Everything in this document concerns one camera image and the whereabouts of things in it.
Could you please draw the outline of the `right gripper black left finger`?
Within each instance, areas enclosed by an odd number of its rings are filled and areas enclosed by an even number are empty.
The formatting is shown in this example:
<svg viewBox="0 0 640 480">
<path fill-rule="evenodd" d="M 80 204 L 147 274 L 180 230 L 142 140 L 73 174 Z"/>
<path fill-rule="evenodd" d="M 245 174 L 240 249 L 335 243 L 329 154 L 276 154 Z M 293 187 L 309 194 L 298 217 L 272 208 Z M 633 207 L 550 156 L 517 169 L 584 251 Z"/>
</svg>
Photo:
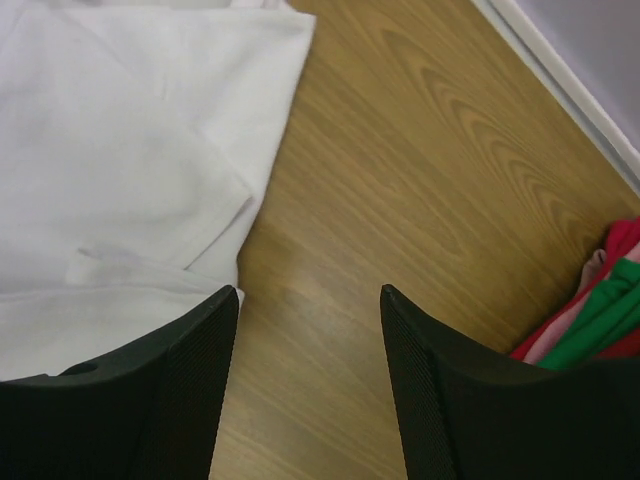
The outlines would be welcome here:
<svg viewBox="0 0 640 480">
<path fill-rule="evenodd" d="M 225 286 L 59 375 L 2 382 L 2 478 L 208 478 L 238 316 Z"/>
</svg>

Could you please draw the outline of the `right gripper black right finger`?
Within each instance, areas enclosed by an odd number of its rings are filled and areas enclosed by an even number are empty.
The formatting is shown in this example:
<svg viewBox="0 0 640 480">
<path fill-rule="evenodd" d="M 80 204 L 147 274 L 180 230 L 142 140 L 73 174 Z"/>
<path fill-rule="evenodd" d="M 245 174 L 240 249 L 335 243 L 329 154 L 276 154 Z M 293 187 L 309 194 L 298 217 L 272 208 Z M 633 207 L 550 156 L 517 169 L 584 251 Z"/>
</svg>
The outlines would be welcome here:
<svg viewBox="0 0 640 480">
<path fill-rule="evenodd" d="M 391 285 L 381 323 L 411 479 L 635 479 L 639 362 L 563 372 L 495 352 Z"/>
</svg>

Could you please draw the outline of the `white t-shirt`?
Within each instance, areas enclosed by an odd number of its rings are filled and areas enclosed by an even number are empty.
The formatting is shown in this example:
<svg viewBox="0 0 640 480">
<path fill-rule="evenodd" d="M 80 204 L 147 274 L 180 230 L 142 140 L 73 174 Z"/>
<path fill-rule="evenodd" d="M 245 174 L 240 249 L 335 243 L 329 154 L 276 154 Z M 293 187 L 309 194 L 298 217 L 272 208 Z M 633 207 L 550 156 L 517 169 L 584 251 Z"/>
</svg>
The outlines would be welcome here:
<svg viewBox="0 0 640 480">
<path fill-rule="evenodd" d="M 237 282 L 315 30 L 285 1 L 1 5 L 1 376 Z"/>
</svg>

